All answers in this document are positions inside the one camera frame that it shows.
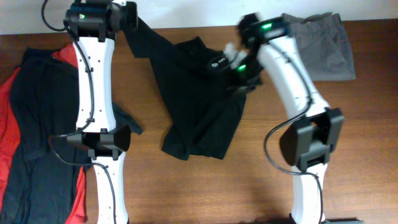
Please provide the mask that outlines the black shorts with white logo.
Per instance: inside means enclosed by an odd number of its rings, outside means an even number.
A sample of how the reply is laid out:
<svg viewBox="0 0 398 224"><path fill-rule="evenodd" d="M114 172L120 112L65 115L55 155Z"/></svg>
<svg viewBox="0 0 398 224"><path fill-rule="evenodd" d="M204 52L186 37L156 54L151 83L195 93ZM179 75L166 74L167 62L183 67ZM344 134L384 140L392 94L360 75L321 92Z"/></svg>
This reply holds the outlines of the black shorts with white logo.
<svg viewBox="0 0 398 224"><path fill-rule="evenodd" d="M172 119L162 151L181 160L191 155L223 159L243 115L245 95L229 96L231 72L208 68L223 52L199 37L173 44L142 19L123 30L136 58L150 61L160 94Z"/></svg>

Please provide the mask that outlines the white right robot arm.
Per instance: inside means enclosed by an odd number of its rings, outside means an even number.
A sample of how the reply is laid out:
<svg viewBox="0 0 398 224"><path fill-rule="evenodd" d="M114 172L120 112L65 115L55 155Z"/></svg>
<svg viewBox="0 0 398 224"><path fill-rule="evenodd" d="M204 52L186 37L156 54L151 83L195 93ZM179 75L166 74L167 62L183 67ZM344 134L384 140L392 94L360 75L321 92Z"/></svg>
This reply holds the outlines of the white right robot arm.
<svg viewBox="0 0 398 224"><path fill-rule="evenodd" d="M261 21L255 13L237 25L241 45L248 54L235 70L245 75L252 63L264 68L276 88L287 120L264 139L267 160L293 178L292 223L327 223L323 181L344 121L339 108L331 108L312 82L289 25L282 17Z"/></svg>

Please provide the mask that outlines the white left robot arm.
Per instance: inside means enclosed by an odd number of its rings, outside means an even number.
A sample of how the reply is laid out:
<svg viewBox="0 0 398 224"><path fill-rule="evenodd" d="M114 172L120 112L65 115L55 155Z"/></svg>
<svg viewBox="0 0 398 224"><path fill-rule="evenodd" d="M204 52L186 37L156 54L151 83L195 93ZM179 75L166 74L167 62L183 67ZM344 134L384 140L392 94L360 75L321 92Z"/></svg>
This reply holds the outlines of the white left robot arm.
<svg viewBox="0 0 398 224"><path fill-rule="evenodd" d="M64 25L78 62L78 118L68 143L85 149L94 167L98 223L128 223L123 165L131 142L128 125L117 126L111 90L111 63L118 32L137 28L132 1L77 1L66 11Z"/></svg>

